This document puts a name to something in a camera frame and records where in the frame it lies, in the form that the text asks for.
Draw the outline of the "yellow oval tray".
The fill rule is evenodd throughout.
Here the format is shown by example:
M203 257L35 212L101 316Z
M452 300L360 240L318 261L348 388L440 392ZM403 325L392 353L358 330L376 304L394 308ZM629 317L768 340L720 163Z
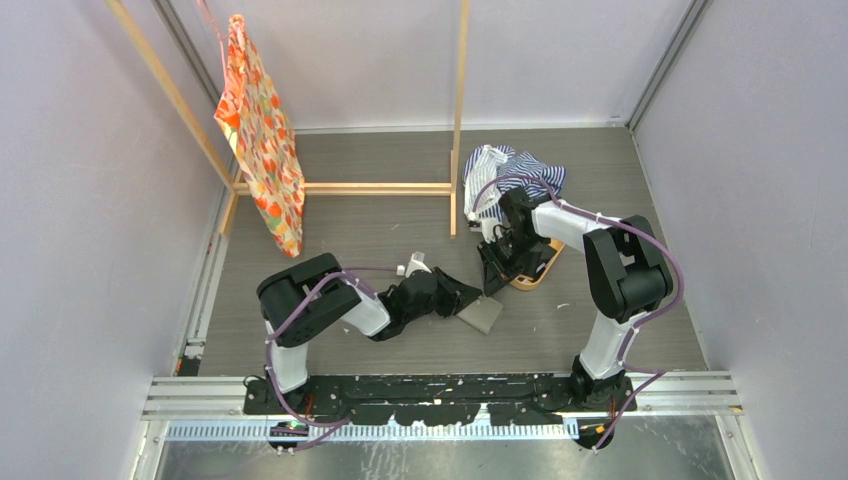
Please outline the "yellow oval tray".
M557 239L551 239L550 243L542 249L540 264L532 276L520 274L510 282L510 285L520 291L531 291L536 289L543 281L552 265L556 262L565 244Z

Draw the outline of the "clear grey card holder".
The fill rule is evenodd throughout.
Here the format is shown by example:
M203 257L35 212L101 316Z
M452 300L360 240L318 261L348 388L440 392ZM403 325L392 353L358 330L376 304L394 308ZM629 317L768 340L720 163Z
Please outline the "clear grey card holder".
M482 334L488 335L503 308L499 301L481 296L461 309L456 316Z

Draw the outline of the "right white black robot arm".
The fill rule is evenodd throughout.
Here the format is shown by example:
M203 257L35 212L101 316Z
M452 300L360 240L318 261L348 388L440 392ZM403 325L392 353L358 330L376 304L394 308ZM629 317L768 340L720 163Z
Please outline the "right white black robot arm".
M666 248L639 215L591 214L558 198L532 200L521 188L508 191L499 204L507 225L477 246L485 294L535 272L553 240L583 254L597 314L566 391L584 410L610 403L625 390L625 357L638 329L674 290Z

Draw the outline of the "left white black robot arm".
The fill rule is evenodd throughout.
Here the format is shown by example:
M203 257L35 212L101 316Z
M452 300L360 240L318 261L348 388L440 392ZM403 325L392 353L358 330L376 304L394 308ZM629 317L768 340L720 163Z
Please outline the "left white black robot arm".
M280 412L298 412L307 398L309 342L338 321L381 342L400 335L406 326L437 315L454 317L483 297L414 252L396 267L401 277L382 292L372 289L356 268L344 268L324 253L278 272L257 287L267 330L268 400Z

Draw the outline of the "blue white striped cloth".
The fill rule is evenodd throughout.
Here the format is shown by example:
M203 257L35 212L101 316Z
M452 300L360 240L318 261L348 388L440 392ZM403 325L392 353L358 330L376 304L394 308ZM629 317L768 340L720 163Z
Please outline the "blue white striped cloth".
M469 222L503 220L500 198L513 188L522 188L530 199L559 195L566 180L564 166L547 165L529 152L517 153L509 145L476 147L462 170L463 212Z

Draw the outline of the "orange floral cloth bag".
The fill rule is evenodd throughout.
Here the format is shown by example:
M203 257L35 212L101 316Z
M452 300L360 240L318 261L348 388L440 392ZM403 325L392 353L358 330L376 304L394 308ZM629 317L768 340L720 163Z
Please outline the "orange floral cloth bag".
M224 73L214 118L277 248L296 257L306 196L296 135L240 14L229 19Z

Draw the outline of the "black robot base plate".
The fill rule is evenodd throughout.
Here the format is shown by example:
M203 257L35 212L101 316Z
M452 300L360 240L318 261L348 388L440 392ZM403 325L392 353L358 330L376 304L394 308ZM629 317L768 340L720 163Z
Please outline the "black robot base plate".
M486 417L494 426L549 425L566 413L605 420L634 410L629 378L618 387L585 394L569 375L314 375L277 395L265 377L243 379L243 411L250 416L295 412L322 426L341 421L360 426L469 425Z

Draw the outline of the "aluminium rail frame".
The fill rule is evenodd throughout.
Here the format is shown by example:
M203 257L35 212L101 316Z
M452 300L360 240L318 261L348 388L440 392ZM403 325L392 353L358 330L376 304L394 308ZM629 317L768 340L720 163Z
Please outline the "aluminium rail frame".
M329 426L244 413L245 377L157 377L135 479L758 479L744 410L721 371L629 375L634 410L549 425Z

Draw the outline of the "wooden rack frame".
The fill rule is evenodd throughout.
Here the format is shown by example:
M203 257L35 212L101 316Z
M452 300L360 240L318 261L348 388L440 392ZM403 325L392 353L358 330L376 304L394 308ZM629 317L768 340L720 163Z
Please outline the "wooden rack frame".
M121 1L108 1L113 17L117 20L136 52L147 66L150 73L178 113L183 124L191 133L196 144L203 152L207 161L215 170L229 193L226 212L219 222L219 234L227 236L236 210L238 199L249 194L248 186L241 180L239 172L232 173L225 165L221 155L214 148L199 120L194 115L188 103L180 93L174 80L158 57L141 27L132 17L130 11ZM312 196L432 196L447 197L449 205L449 232L454 238L458 230L458 179L459 151L461 146L462 115L464 106L466 62L468 48L468 32L470 23L471 3L459 3L459 26L457 45L456 86L454 114L452 121L452 148L450 151L450 180L448 182L304 182L305 192Z

